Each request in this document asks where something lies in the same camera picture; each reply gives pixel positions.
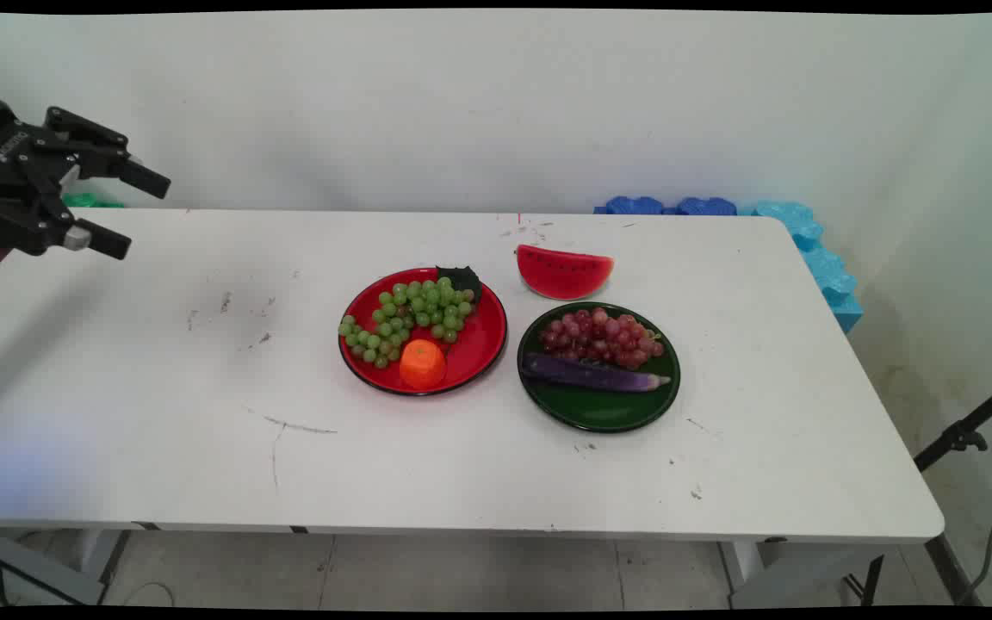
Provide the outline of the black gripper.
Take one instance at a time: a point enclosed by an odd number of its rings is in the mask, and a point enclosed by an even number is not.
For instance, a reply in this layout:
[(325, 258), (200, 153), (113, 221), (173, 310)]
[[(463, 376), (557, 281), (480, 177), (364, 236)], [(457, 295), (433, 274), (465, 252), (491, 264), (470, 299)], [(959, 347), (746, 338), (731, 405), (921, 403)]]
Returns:
[[(45, 130), (45, 150), (71, 158), (80, 179), (117, 179), (159, 200), (168, 194), (171, 180), (134, 158), (125, 134), (59, 107), (47, 109)], [(0, 251), (40, 256), (60, 247), (125, 259), (130, 237), (79, 219), (52, 182), (40, 180), (43, 170), (28, 148), (36, 131), (0, 101)]]

